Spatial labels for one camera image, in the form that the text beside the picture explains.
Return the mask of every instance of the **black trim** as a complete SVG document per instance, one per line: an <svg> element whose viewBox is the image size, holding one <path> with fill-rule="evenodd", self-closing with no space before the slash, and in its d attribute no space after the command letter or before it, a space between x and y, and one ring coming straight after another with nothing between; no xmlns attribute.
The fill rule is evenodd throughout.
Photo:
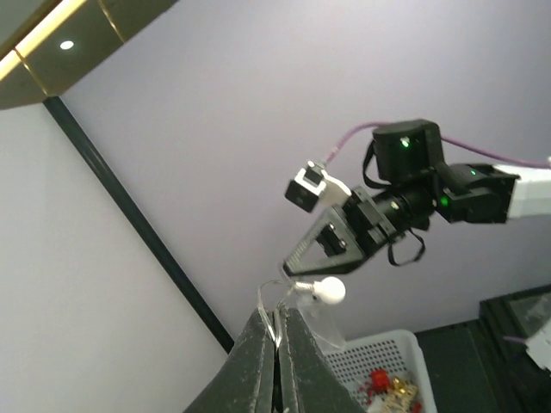
<svg viewBox="0 0 551 413"><path fill-rule="evenodd" d="M58 97L46 99L44 101L44 106L61 127L65 135L67 135L67 138L69 138L75 148L77 148L77 151L84 158L84 161L86 161L94 171L97 178L107 189L115 203L125 214L136 232L139 233L153 255L158 259L159 263L174 281L180 292L197 312L203 323L205 323L210 332L213 333L222 348L229 353L233 347L232 337L214 315L213 311L199 294L188 276L183 272L161 238L159 238L155 230L153 230L152 226L147 222L143 213L141 213L121 182L105 163L102 155L97 151L82 127L80 127L77 120L72 116L67 106Z"/></svg>

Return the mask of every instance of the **light strip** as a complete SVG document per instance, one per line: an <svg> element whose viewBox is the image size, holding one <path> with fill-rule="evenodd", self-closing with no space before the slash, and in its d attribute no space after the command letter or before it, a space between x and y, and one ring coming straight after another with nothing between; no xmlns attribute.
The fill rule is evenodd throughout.
<svg viewBox="0 0 551 413"><path fill-rule="evenodd" d="M15 47L17 51L26 58L84 3L86 3L86 0L63 0L19 42ZM13 71L18 63L19 58L17 58L17 54L14 51L9 52L0 61L0 81Z"/></svg>

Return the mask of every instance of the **perforated basket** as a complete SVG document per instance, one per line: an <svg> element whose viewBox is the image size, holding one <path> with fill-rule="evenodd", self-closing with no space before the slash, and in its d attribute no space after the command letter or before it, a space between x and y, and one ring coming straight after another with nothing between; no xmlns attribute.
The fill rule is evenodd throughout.
<svg viewBox="0 0 551 413"><path fill-rule="evenodd" d="M325 357L344 387L366 409L366 392L359 391L359 382L368 381L374 370L384 368L391 376L411 379L419 388L423 413L436 413L423 352L411 332L396 330L359 338L347 342L342 351L325 353Z"/></svg>

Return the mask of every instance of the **white light bulb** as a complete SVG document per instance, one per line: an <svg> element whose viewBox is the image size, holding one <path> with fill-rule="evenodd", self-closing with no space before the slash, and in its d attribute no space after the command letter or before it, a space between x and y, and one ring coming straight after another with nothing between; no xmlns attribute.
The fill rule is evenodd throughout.
<svg viewBox="0 0 551 413"><path fill-rule="evenodd" d="M327 277L313 283L313 293L325 303L335 305L343 301L346 287L337 277Z"/></svg>
<svg viewBox="0 0 551 413"><path fill-rule="evenodd" d="M75 44L70 41L70 40L66 40L64 42L62 42L59 47L61 48L61 50L69 50L71 49L73 46L75 46Z"/></svg>

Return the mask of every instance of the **wall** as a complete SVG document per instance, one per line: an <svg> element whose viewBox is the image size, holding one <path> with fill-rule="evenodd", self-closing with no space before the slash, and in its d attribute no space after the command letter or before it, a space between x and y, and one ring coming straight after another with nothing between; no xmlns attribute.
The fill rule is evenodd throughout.
<svg viewBox="0 0 551 413"><path fill-rule="evenodd" d="M0 130L0 410L182 412L224 351L44 107Z"/></svg>
<svg viewBox="0 0 551 413"><path fill-rule="evenodd" d="M550 20L551 3L514 0L181 1L65 101L236 336L318 213L283 198L288 180L355 124L425 117L503 154L551 154ZM368 139L330 172L360 182ZM338 320L352 337L476 317L481 299L551 281L549 226L436 217L421 263L381 253L345 278Z"/></svg>

